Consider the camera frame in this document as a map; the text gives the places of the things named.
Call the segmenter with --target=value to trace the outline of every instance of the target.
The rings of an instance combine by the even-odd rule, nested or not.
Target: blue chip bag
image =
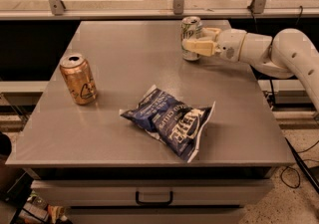
[[[136,109],[120,111],[120,115],[165,143],[184,161],[191,162],[199,151],[201,131],[213,110],[214,104],[193,109],[152,86]]]

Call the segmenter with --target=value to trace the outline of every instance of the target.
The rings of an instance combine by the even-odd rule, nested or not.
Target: gold can
[[[97,97],[89,62],[79,53],[72,53],[60,60],[60,71],[73,101],[86,105]]]

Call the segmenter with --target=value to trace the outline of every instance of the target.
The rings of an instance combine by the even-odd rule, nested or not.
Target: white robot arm
[[[203,28],[202,37],[184,39],[182,46],[200,55],[248,63],[270,77],[287,79],[295,75],[319,112],[319,54],[299,30],[285,29],[272,39],[244,30]]]

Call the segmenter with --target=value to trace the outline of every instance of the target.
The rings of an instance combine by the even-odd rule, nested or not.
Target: beer can
[[[189,16],[185,17],[181,21],[180,26],[180,40],[183,39],[197,39],[201,36],[202,23],[199,17]],[[195,52],[186,50],[181,45],[182,57],[187,61],[196,61],[200,58],[200,55]]]
[[[97,97],[89,62],[81,54],[73,53],[62,57],[60,71],[76,104],[86,105]]]

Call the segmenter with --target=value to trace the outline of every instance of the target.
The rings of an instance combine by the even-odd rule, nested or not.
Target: black cable
[[[288,169],[293,170],[295,173],[297,173],[298,183],[297,183],[297,185],[295,185],[295,186],[288,184],[288,183],[284,180],[284,178],[283,178],[283,174],[284,174]],[[284,184],[286,184],[286,186],[288,186],[289,188],[296,189],[296,188],[299,188],[299,187],[300,187],[300,183],[301,183],[300,174],[299,174],[299,172],[297,171],[297,169],[295,169],[295,168],[293,168],[293,167],[286,166],[286,168],[283,169],[283,171],[280,173],[280,179],[281,179],[281,181],[282,181]]]
[[[315,144],[313,144],[312,146],[310,146],[309,148],[306,148],[304,150],[301,150],[301,151],[297,151],[297,153],[304,153],[310,149],[312,149],[314,146],[316,146],[317,144],[319,143],[319,140],[317,140],[317,142]]]
[[[302,13],[303,13],[303,6],[301,5],[301,6],[299,6],[299,8],[301,9],[301,11],[300,11],[300,13],[299,13],[299,16],[298,16],[298,19],[297,19],[297,21],[296,21],[296,26],[298,25],[298,23],[299,23],[299,20],[300,20],[300,18],[301,18],[301,16],[302,16]]]
[[[301,159],[301,157],[299,156],[297,151],[291,145],[290,141],[287,138],[285,138],[285,139],[286,139],[286,141],[291,149],[291,152],[292,152],[294,158],[296,159],[296,162],[297,162],[298,166],[300,167],[301,171],[307,177],[307,179],[309,180],[311,185],[314,187],[314,189],[317,191],[317,193],[319,193],[319,180],[316,177],[314,177],[313,173],[310,171],[309,167],[305,164],[305,162]]]
[[[302,150],[302,151],[298,151],[297,153],[306,152],[306,151],[310,150],[311,148],[313,148],[314,146],[316,146],[318,143],[319,143],[319,140],[318,140],[315,144],[313,144],[312,146],[310,146],[309,148],[306,148],[306,149],[304,149],[304,150]],[[318,163],[319,163],[318,160],[314,160],[314,159],[304,159],[303,161],[314,161],[314,162],[318,162]],[[292,185],[288,184],[288,183],[284,180],[284,178],[283,178],[283,174],[284,174],[288,169],[293,170],[295,173],[297,173],[298,183],[297,183],[297,185],[295,185],[295,186],[292,186]],[[299,187],[300,187],[300,183],[301,183],[301,181],[300,181],[300,174],[299,174],[298,170],[295,169],[295,168],[293,168],[293,167],[286,166],[286,168],[283,169],[283,171],[280,173],[280,179],[281,179],[281,181],[282,181],[284,184],[286,184],[286,186],[288,186],[289,188],[296,189],[296,188],[299,188]]]
[[[270,81],[273,104],[276,105],[276,96],[275,96],[275,90],[274,90],[273,84],[272,84],[272,79],[270,78],[269,81]]]
[[[252,6],[251,5],[247,6],[247,9],[249,10],[250,15],[251,15],[251,17],[252,17],[252,19],[254,21],[255,31],[258,34],[257,19],[256,19],[256,17],[253,14]]]

